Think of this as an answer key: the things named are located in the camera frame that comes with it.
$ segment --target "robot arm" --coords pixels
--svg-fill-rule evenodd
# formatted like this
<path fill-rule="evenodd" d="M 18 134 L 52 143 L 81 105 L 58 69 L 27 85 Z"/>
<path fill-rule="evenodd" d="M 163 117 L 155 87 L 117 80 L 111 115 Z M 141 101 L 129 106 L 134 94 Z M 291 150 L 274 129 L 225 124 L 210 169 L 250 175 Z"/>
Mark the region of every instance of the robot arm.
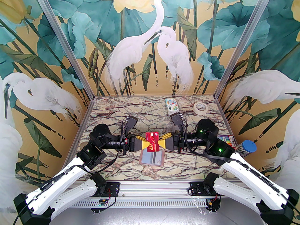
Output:
<path fill-rule="evenodd" d="M 256 211 L 269 225 L 289 225 L 292 222 L 299 194 L 293 189 L 286 190 L 267 177 L 263 176 L 248 164 L 227 143 L 217 138 L 218 128 L 209 119 L 199 121 L 196 133 L 184 132 L 184 124 L 178 114 L 172 115 L 180 132 L 165 134 L 159 144 L 171 151 L 181 151 L 185 146 L 196 155 L 206 157 L 213 163 L 234 174 L 250 189 L 239 187 L 217 174 L 210 173 L 203 181 L 202 190 L 192 187 L 192 195 L 225 195 Z M 97 125 L 90 134 L 91 141 L 78 153 L 61 172 L 44 183 L 32 193 L 20 194 L 14 199 L 18 216 L 23 225 L 48 225 L 59 213 L 78 201 L 103 193 L 106 187 L 105 179 L 99 174 L 93 174 L 89 180 L 69 191 L 65 190 L 78 178 L 95 168 L 105 157 L 102 149 L 123 149 L 133 152 L 141 150 L 148 143 L 143 138 L 131 135 L 129 130 L 136 124 L 134 117 L 127 118 L 125 134 L 111 135 L 108 126 Z M 193 146 L 206 146 L 203 154 L 191 150 Z"/>

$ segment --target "marble surface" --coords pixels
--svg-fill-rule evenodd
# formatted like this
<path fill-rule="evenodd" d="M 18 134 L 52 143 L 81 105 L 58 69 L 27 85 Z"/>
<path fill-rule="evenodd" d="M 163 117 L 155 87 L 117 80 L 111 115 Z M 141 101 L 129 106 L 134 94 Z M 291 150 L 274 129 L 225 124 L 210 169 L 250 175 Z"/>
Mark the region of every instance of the marble surface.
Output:
<path fill-rule="evenodd" d="M 100 123 L 106 123 L 113 135 L 120 135 L 121 123 L 129 115 L 139 119 L 135 129 L 131 130 L 132 134 L 145 136 L 145 132 L 158 131 L 161 135 L 172 130 L 174 126 L 165 107 L 165 98 L 170 97 L 96 98 L 77 152 L 88 142 L 90 132 Z M 175 96 L 174 98 L 178 103 L 180 112 L 187 120 L 188 131 L 194 131 L 200 119 L 210 118 L 219 127 L 219 134 L 229 134 L 212 95 Z M 196 102 L 203 102 L 208 105 L 209 111 L 205 116 L 199 116 L 193 112 L 193 105 Z M 105 152 L 107 157 L 98 165 L 99 168 L 116 156 L 115 150 L 105 149 Z M 217 173 L 224 178 L 234 177 L 216 164 L 185 151 L 177 153 L 176 151 L 165 150 L 163 166 L 140 164 L 140 152 L 127 152 L 126 155 L 119 153 L 116 162 L 101 175 L 106 180 L 201 179 L 209 172 Z"/>

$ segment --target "wall mural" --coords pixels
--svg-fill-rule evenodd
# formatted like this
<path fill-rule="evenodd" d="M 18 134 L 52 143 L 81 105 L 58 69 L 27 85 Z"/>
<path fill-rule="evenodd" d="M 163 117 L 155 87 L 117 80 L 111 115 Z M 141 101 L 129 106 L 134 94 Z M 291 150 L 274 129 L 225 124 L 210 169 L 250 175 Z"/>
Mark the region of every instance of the wall mural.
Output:
<path fill-rule="evenodd" d="M 1 224 L 14 221 L 16 195 L 61 169 L 90 102 L 49 39 L 57 41 L 37 0 L 0 0 Z"/>
<path fill-rule="evenodd" d="M 247 161 L 274 182 L 300 192 L 300 0 L 270 0 L 219 101 L 238 143 L 253 140 Z"/>
<path fill-rule="evenodd" d="M 48 1 L 98 95 L 212 94 L 257 2 Z M 42 29 L 63 56 L 52 31 Z M 260 23 L 251 41 L 268 31 Z"/>

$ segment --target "egret beak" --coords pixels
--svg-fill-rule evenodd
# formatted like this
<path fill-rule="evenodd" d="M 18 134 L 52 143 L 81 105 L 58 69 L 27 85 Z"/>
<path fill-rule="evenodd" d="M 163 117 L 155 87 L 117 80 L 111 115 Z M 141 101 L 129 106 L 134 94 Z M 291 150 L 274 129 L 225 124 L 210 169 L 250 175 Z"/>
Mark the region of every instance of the egret beak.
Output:
<path fill-rule="evenodd" d="M 295 96 L 299 96 L 300 97 L 300 93 L 286 92 L 285 94 L 295 95 Z"/>
<path fill-rule="evenodd" d="M 5 87 L 4 89 L 4 114 L 5 114 L 5 119 L 7 119 L 7 109 L 8 109 L 8 102 L 9 102 L 9 97 L 8 97 L 8 88 L 10 86 Z"/>
<path fill-rule="evenodd" d="M 149 42 L 149 41 L 151 41 L 152 39 L 154 39 L 154 38 L 156 37 L 156 35 L 159 34 L 159 33 L 161 33 L 161 31 L 155 32 L 155 33 L 152 35 L 152 37 L 149 38 L 149 39 L 144 43 L 144 45 L 145 45 L 147 42 Z"/>

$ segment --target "masking tape roll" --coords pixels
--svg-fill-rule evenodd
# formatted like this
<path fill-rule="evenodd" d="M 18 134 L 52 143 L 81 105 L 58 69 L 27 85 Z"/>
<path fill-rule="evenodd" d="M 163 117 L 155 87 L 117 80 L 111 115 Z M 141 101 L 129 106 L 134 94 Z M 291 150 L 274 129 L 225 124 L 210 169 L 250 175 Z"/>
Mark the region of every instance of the masking tape roll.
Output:
<path fill-rule="evenodd" d="M 195 103 L 193 107 L 193 111 L 197 115 L 205 115 L 208 111 L 208 107 L 205 103 Z"/>

